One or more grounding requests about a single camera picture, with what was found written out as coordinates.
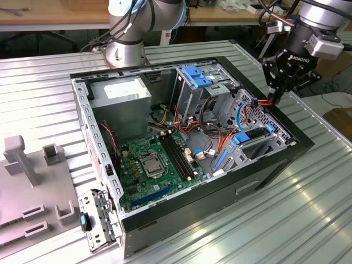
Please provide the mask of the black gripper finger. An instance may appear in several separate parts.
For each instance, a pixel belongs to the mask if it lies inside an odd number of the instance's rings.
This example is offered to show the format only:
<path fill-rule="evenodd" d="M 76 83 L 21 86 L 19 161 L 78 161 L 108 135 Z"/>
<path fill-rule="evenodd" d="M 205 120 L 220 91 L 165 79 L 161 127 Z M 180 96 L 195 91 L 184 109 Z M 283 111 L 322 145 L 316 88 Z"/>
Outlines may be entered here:
<path fill-rule="evenodd" d="M 281 97 L 286 92 L 299 91 L 305 87 L 308 87 L 318 82 L 321 79 L 322 79 L 322 76 L 316 71 L 311 71 L 308 74 L 305 74 L 304 76 L 301 76 L 296 79 L 294 79 L 293 77 L 286 76 L 281 82 L 279 89 L 277 91 L 276 103 L 280 102 Z"/>
<path fill-rule="evenodd" d="M 262 70 L 269 89 L 267 100 L 270 103 L 276 103 L 276 100 L 277 100 L 276 81 L 275 81 L 275 76 L 272 76 L 272 73 L 271 73 L 271 70 L 274 69 L 276 65 L 273 61 L 270 61 L 270 60 L 262 60 L 261 65 L 262 65 Z"/>

